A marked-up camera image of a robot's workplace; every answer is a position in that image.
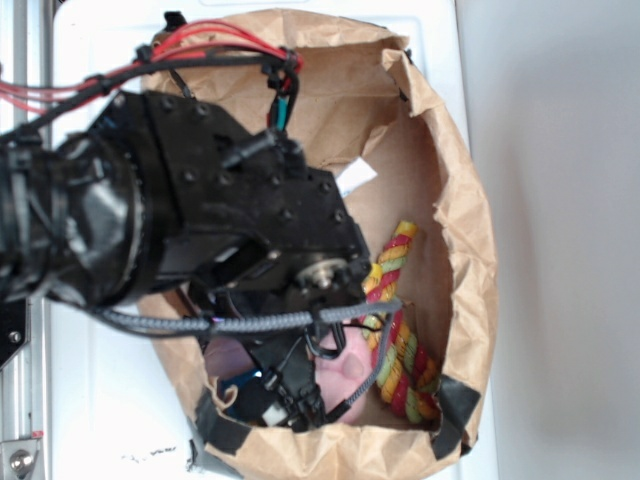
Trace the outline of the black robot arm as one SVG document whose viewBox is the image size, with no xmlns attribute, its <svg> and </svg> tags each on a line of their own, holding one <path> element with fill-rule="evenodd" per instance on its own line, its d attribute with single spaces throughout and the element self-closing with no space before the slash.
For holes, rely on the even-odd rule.
<svg viewBox="0 0 640 480">
<path fill-rule="evenodd" d="M 236 415 L 336 421 L 316 358 L 345 348 L 370 272 L 333 175 L 267 128 L 158 92 L 119 94 L 54 151 L 1 149 L 1 298 L 43 295 L 150 337 L 231 338 L 255 374 Z"/>
</svg>

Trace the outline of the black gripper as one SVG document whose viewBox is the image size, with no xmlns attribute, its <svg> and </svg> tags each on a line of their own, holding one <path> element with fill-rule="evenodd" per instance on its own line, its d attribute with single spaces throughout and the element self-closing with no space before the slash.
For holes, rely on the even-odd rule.
<svg viewBox="0 0 640 480">
<path fill-rule="evenodd" d="M 285 134 L 159 92 L 123 93 L 90 131 L 134 176 L 130 275 L 115 301 L 183 283 L 247 294 L 265 314 L 364 301 L 363 234 L 334 176 Z"/>
</svg>

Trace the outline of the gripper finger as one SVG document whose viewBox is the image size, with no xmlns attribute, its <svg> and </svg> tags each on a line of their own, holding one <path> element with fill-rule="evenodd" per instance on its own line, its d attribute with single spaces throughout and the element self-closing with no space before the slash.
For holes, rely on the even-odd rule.
<svg viewBox="0 0 640 480">
<path fill-rule="evenodd" d="M 221 390 L 236 394 L 228 414 L 255 426 L 285 422 L 288 410 L 287 390 L 282 390 L 283 369 L 282 363 L 259 368 L 244 349 L 226 352 L 219 370 Z"/>
<path fill-rule="evenodd" d="M 305 344 L 296 344 L 286 358 L 282 387 L 287 417 L 282 425 L 293 431 L 310 431 L 328 423 L 321 389 L 315 378 L 315 361 Z"/>
</svg>

